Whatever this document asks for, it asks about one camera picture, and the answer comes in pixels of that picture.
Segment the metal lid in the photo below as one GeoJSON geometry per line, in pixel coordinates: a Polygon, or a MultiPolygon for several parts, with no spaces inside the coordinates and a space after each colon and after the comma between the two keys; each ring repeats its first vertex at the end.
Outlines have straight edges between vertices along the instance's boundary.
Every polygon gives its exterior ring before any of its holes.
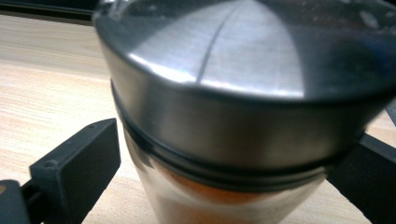
{"type": "Polygon", "coordinates": [[[103,1],[93,21],[125,120],[203,164],[318,167],[396,92],[382,1],[103,1]]]}

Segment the jar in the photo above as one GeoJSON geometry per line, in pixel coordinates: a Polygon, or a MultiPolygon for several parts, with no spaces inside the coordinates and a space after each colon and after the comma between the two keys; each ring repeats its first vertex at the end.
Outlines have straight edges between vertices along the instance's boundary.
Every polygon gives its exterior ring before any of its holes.
{"type": "Polygon", "coordinates": [[[102,1],[94,26],[160,223],[277,223],[308,197],[396,94],[391,13],[380,1],[102,1]]]}

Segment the wooden surface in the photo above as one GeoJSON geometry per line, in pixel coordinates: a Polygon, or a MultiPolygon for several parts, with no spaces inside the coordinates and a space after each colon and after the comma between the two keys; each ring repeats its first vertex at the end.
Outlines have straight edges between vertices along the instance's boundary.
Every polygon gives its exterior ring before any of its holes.
{"type": "MultiPolygon", "coordinates": [[[[0,78],[0,179],[25,183],[30,164],[89,123],[118,116],[106,62],[89,26],[0,15],[0,78]]],[[[120,126],[122,165],[84,223],[159,223],[120,126]]],[[[396,147],[387,114],[368,133],[396,147]]],[[[325,182],[282,223],[369,221],[325,182]]]]}

